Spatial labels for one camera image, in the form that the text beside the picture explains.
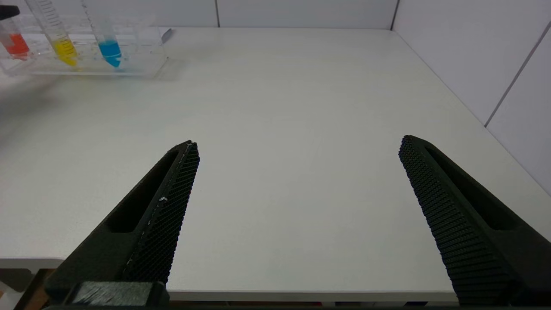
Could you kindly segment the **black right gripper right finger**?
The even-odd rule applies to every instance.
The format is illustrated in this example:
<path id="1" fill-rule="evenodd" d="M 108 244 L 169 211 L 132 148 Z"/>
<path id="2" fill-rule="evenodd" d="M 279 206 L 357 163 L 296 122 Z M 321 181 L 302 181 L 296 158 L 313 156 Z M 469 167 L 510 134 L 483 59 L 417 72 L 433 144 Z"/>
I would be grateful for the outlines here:
<path id="1" fill-rule="evenodd" d="M 398 157 L 461 306 L 549 306 L 551 244 L 435 145 Z"/>

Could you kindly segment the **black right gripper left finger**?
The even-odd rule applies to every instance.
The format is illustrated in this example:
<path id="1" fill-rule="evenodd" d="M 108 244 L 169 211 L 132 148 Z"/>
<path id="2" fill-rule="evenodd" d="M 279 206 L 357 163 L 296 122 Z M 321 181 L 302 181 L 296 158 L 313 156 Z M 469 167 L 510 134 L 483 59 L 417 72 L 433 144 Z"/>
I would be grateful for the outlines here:
<path id="1" fill-rule="evenodd" d="M 165 285 L 199 163 L 197 143 L 171 148 L 46 280 L 49 298 L 86 282 Z"/>

